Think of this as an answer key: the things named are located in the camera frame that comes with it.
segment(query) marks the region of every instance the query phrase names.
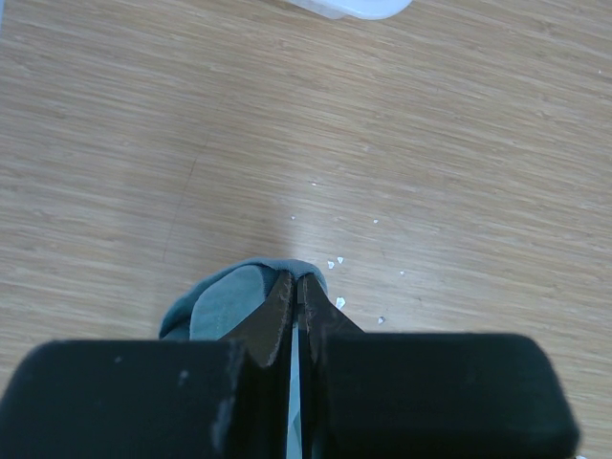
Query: wood grain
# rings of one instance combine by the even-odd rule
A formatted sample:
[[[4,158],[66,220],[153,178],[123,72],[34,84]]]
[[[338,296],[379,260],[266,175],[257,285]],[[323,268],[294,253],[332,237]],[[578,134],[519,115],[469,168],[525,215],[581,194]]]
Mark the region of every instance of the wood grain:
[[[366,330],[538,340],[582,454],[609,457],[610,2],[331,22],[8,0],[3,20],[0,386],[48,339],[154,337],[231,262],[343,256],[330,296]]]

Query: plastic container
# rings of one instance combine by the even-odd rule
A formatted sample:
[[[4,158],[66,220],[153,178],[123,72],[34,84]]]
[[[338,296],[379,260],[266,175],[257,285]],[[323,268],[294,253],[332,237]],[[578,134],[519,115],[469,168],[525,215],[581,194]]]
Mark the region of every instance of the plastic container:
[[[344,15],[359,19],[385,19],[410,5],[412,0],[287,0],[289,3],[329,19]]]

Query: gray fabric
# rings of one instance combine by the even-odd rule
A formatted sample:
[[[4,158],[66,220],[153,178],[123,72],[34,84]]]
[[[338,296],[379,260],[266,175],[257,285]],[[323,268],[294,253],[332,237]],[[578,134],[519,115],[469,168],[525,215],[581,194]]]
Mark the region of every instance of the gray fabric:
[[[172,305],[162,320],[160,339],[219,339],[252,313],[268,296],[281,271],[295,278],[321,271],[300,260],[250,258],[198,282]]]

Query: small white debris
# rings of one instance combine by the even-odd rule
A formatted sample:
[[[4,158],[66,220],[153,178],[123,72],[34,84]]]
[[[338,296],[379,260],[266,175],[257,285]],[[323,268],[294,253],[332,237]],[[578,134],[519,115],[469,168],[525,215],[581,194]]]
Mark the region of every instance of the small white debris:
[[[189,372],[187,370],[183,370],[179,373],[179,387],[185,384],[186,379],[189,377]]]

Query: white container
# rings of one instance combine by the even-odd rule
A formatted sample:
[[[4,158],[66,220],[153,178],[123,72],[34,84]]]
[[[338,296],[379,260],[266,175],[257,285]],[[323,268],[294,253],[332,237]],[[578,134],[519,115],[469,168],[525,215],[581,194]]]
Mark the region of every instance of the white container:
[[[308,11],[330,19],[344,15],[359,19],[385,19],[410,5],[412,0],[288,0]]]

